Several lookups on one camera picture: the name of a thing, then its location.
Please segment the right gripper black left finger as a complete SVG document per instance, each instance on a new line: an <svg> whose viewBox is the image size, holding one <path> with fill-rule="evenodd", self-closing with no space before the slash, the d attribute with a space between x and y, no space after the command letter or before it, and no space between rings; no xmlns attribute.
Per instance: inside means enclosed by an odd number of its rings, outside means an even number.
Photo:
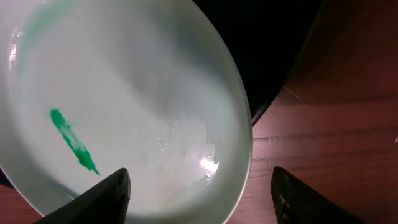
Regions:
<svg viewBox="0 0 398 224"><path fill-rule="evenodd" d="M94 187L36 221L36 224L124 223L131 195L127 169L120 168Z"/></svg>

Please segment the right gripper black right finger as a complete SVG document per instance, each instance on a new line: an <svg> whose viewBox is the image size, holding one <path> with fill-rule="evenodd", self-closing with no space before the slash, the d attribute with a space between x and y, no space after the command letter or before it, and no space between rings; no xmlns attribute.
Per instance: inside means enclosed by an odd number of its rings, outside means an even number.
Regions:
<svg viewBox="0 0 398 224"><path fill-rule="evenodd" d="M271 195L278 224L366 224L279 166Z"/></svg>

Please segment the white plate front green stain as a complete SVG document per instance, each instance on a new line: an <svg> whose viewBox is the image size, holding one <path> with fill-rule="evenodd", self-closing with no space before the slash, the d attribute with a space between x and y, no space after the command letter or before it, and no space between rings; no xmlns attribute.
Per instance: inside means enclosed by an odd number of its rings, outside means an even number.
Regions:
<svg viewBox="0 0 398 224"><path fill-rule="evenodd" d="M226 223L251 158L242 79L194 2L1 2L1 169L41 215L125 168L128 223Z"/></svg>

